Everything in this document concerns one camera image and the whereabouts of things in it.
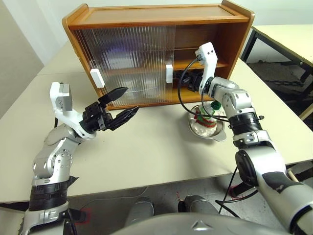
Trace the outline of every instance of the table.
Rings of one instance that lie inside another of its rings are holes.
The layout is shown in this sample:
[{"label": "table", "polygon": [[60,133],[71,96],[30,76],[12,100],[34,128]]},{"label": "table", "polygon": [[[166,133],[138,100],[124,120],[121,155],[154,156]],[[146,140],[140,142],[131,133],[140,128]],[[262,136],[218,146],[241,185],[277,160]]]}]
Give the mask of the table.
[{"label": "table", "polygon": [[[313,73],[313,24],[253,26],[241,59],[246,62],[255,41],[259,39],[305,70],[301,81]],[[305,98],[312,83],[299,96]]]},{"label": "table", "polygon": [[[252,95],[257,114],[265,116],[262,127],[287,164],[313,158],[312,131],[240,59],[231,80]],[[54,124],[49,89],[56,81],[71,85],[79,112],[97,100],[67,43],[0,119],[0,202],[29,200],[32,161]],[[119,112],[111,111],[113,116]],[[140,108],[124,126],[98,132],[77,148],[71,175],[79,179],[68,196],[229,174],[237,149],[231,130],[225,132],[225,142],[206,141],[191,133],[180,105]]]}]

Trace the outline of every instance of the black cable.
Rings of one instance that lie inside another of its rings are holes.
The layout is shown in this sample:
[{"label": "black cable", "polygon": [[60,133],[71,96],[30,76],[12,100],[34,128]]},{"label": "black cable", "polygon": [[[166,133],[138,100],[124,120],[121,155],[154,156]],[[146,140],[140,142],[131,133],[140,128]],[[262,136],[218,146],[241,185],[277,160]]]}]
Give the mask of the black cable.
[{"label": "black cable", "polygon": [[229,213],[231,213],[233,216],[235,216],[236,218],[240,218],[234,211],[232,211],[230,208],[228,208],[227,206],[225,206],[223,203],[221,203],[221,201],[216,200],[215,201],[217,204],[219,204],[221,206],[221,208],[223,207],[225,210],[227,210]]},{"label": "black cable", "polygon": [[234,180],[234,177],[235,177],[235,174],[236,174],[237,170],[238,170],[238,167],[235,168],[234,173],[233,173],[233,175],[231,176],[231,179],[230,179],[230,182],[229,182],[229,185],[228,185],[228,188],[227,188],[227,191],[226,191],[226,193],[225,193],[225,196],[224,196],[223,201],[225,201],[225,199],[226,199],[226,197],[227,197],[227,194],[228,194],[228,192],[229,192],[229,189],[230,189],[230,187],[231,187],[231,184],[233,183],[233,180]]},{"label": "black cable", "polygon": [[250,193],[249,195],[244,196],[244,197],[241,197],[241,198],[238,198],[238,199],[228,200],[228,201],[219,201],[219,200],[216,200],[216,201],[222,202],[223,204],[224,204],[224,203],[240,202],[240,201],[243,201],[243,200],[246,200],[246,199],[252,197],[253,195],[257,194],[257,192],[258,192],[258,190],[256,189],[255,191],[253,191],[253,192]]},{"label": "black cable", "polygon": [[229,213],[231,213],[234,217],[239,218],[239,216],[238,216],[234,211],[232,211],[230,208],[228,208],[228,207],[225,206],[224,204],[225,204],[225,203],[240,202],[240,201],[246,200],[247,198],[250,198],[250,197],[252,197],[253,195],[255,195],[255,194],[258,192],[258,190],[256,189],[255,191],[253,191],[253,192],[250,193],[249,195],[244,196],[244,197],[242,197],[242,198],[238,198],[238,199],[233,199],[233,200],[227,200],[227,201],[225,201],[225,199],[226,199],[226,197],[227,197],[227,194],[228,194],[228,192],[229,192],[229,189],[230,189],[230,187],[231,187],[231,184],[232,184],[232,182],[233,182],[233,180],[234,180],[234,177],[235,177],[235,174],[236,174],[236,172],[237,172],[237,169],[238,169],[238,168],[236,167],[235,170],[234,170],[233,175],[231,176],[231,179],[230,179],[230,182],[229,182],[227,191],[226,191],[226,193],[225,193],[224,199],[223,199],[222,201],[220,201],[220,200],[215,200],[215,202],[221,206],[221,207],[220,207],[220,210],[219,210],[219,214],[221,213],[222,208],[224,208],[224,209],[227,210]]},{"label": "black cable", "polygon": [[71,223],[71,226],[72,226],[73,235],[78,235],[77,229],[76,229],[76,226],[75,226],[75,223],[74,223],[74,220],[73,220],[73,217],[72,217],[72,214],[71,214],[69,208],[67,209],[67,213],[68,213],[69,220],[70,220],[70,223]]},{"label": "black cable", "polygon": [[189,110],[183,103],[182,99],[181,99],[181,96],[180,96],[180,88],[181,88],[181,82],[182,82],[182,79],[184,78],[186,72],[189,70],[189,68],[197,61],[198,59],[195,58],[193,61],[191,61],[189,63],[189,65],[184,69],[184,71],[182,72],[181,76],[180,76],[180,79],[178,81],[178,86],[177,86],[177,93],[178,93],[178,99],[179,99],[179,102],[180,104],[182,105],[182,107],[189,113],[193,114],[193,115],[198,115],[198,116],[201,116],[201,117],[210,117],[210,118],[215,118],[217,120],[221,120],[221,121],[228,121],[228,120],[224,120],[224,119],[219,119],[219,118],[223,118],[225,116],[212,116],[212,115],[204,115],[204,114],[197,114],[197,113],[194,113],[192,112],[191,110]]},{"label": "black cable", "polygon": [[54,128],[56,128],[57,126],[58,126],[58,119],[55,118],[55,119],[54,119]]}]

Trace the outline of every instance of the floor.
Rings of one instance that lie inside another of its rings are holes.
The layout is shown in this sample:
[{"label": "floor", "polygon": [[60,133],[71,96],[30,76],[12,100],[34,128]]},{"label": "floor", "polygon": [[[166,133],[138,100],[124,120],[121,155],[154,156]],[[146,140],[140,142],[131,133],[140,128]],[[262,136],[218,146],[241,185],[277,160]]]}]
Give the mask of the floor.
[{"label": "floor", "polygon": [[[295,173],[309,167],[312,167],[312,163],[298,166]],[[77,224],[79,234],[108,235],[124,227],[132,204],[141,196],[148,196],[152,199],[155,205],[155,215],[177,212],[178,201],[191,194],[206,198],[216,209],[219,209],[215,200],[223,199],[230,178],[231,175],[225,175],[210,179],[77,196],[69,198],[69,204],[73,209],[82,209],[88,213],[89,221],[85,224]],[[233,185],[240,182],[239,174],[236,174]],[[312,178],[306,180],[305,183],[313,187]],[[242,219],[284,231],[260,193],[242,202],[229,204],[229,207]],[[230,215],[224,209],[221,214]]]}]

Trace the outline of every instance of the table leg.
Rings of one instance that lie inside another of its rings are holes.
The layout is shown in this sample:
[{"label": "table leg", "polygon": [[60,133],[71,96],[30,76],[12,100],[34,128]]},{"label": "table leg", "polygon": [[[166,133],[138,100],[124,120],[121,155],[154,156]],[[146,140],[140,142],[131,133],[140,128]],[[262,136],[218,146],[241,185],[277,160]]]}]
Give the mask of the table leg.
[{"label": "table leg", "polygon": [[299,95],[298,101],[302,101],[305,97],[307,97],[313,89],[313,82]]},{"label": "table leg", "polygon": [[244,193],[245,191],[247,191],[251,188],[253,188],[253,186],[249,186],[249,185],[245,184],[244,182],[242,182],[242,183],[236,185],[235,187],[230,188],[229,194],[232,197],[237,197],[238,195]]},{"label": "table leg", "polygon": [[313,177],[313,168],[307,169],[299,174],[295,175],[299,181],[304,181]]},{"label": "table leg", "polygon": [[72,214],[73,220],[75,223],[83,223],[85,222],[87,218],[87,214],[84,211],[75,210],[72,208],[69,208],[70,213]]},{"label": "table leg", "polygon": [[282,55],[286,56],[295,65],[300,66],[305,71],[308,71],[309,73],[312,74],[312,66],[310,66],[307,63],[305,63],[304,61],[302,61],[302,58],[299,58],[299,57],[293,55],[291,52],[287,51],[286,49],[284,49],[280,45],[276,44],[276,42],[273,42],[271,39],[266,38],[265,36],[263,36],[262,34],[260,34],[258,32],[255,32],[254,37],[261,40],[262,42],[264,42],[265,44],[267,44],[268,46],[270,46],[271,48],[273,48],[277,52],[281,53]]},{"label": "table leg", "polygon": [[294,61],[283,61],[279,63],[283,66],[297,65]]},{"label": "table leg", "polygon": [[301,82],[305,82],[305,80],[308,78],[308,76],[310,76],[310,72],[309,71],[305,71],[304,74],[302,74],[300,81]]},{"label": "table leg", "polygon": [[246,47],[244,49],[244,52],[243,52],[243,54],[240,57],[241,60],[244,61],[244,62],[246,62],[247,58],[249,57],[250,52],[251,52],[251,50],[252,50],[252,48],[254,46],[254,43],[256,41],[255,33],[256,32],[254,30],[252,30],[251,35],[249,37],[249,40],[248,40],[248,42],[246,44]]},{"label": "table leg", "polygon": [[311,113],[313,113],[313,104],[311,104],[302,114],[299,115],[301,120],[306,119]]}]

